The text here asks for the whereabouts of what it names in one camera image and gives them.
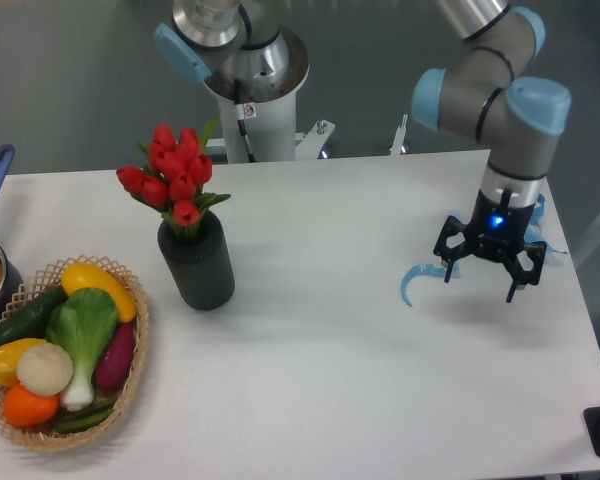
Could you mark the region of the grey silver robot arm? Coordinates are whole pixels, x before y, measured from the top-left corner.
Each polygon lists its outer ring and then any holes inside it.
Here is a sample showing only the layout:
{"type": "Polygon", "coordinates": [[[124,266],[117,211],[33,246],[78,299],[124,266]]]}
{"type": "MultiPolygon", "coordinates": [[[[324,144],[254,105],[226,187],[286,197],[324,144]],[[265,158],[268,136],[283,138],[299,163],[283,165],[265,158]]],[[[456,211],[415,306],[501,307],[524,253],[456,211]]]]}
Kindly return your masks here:
{"type": "MultiPolygon", "coordinates": [[[[439,5],[468,52],[452,70],[418,80],[411,116],[488,147],[471,219],[445,221],[434,252],[447,271],[468,256],[505,267],[513,289],[539,282],[547,244],[528,233],[571,105],[569,90],[525,69],[545,39],[541,18],[505,1],[439,5]]],[[[307,49],[267,1],[177,1],[156,28],[163,59],[216,97],[232,163],[300,160],[319,154],[317,132],[296,136],[296,94],[307,49]]]]}

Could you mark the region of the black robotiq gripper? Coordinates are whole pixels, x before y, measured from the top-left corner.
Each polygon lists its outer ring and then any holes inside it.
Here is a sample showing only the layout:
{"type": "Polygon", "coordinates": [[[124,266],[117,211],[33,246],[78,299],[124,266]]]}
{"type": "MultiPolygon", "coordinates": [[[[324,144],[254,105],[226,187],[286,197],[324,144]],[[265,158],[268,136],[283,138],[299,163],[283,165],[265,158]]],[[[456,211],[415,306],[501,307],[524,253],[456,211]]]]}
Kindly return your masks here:
{"type": "Polygon", "coordinates": [[[433,249],[433,253],[446,266],[444,282],[451,280],[457,261],[471,255],[503,263],[499,256],[501,252],[504,253],[505,269],[511,277],[505,299],[507,303],[512,302],[520,287],[538,285],[547,243],[524,240],[533,209],[533,205],[523,208],[502,207],[479,191],[468,224],[449,215],[433,249]]]}

